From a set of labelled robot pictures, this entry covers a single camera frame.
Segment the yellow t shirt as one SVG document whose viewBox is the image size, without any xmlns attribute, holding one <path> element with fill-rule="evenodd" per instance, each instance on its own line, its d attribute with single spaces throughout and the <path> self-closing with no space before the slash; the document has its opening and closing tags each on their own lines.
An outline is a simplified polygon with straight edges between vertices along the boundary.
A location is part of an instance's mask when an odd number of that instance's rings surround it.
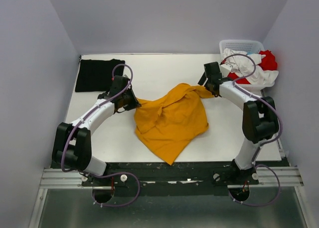
<svg viewBox="0 0 319 228">
<path fill-rule="evenodd" d="M 154 155 L 172 165 L 194 138 L 208 130 L 202 99 L 212 97 L 203 86 L 181 83 L 155 101 L 139 99 L 135 134 Z"/>
</svg>

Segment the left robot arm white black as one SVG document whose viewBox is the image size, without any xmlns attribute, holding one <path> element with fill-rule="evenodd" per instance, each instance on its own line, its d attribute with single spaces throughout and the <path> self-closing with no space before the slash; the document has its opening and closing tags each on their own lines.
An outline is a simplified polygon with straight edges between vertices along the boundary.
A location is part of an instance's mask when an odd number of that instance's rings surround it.
<svg viewBox="0 0 319 228">
<path fill-rule="evenodd" d="M 91 135 L 119 109 L 130 111 L 140 107 L 127 76 L 114 76 L 109 91 L 98 96 L 96 103 L 71 123 L 62 122 L 56 130 L 52 160 L 63 171 L 77 170 L 93 174 L 98 185 L 110 182 L 107 164 L 92 155 Z"/>
</svg>

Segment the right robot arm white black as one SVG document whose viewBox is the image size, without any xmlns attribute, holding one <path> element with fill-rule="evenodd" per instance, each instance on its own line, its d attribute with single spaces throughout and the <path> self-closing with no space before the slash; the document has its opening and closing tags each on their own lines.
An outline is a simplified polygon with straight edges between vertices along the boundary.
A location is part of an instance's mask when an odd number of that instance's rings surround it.
<svg viewBox="0 0 319 228">
<path fill-rule="evenodd" d="M 222 97 L 239 107 L 242 112 L 244 141 L 238 155 L 231 162 L 230 180 L 241 184 L 247 174 L 253 173 L 256 159 L 264 143 L 279 132 L 275 103 L 271 97 L 261 97 L 238 86 L 230 78 L 222 76 L 218 62 L 204 64 L 199 85 L 203 85 L 215 97 Z"/>
</svg>

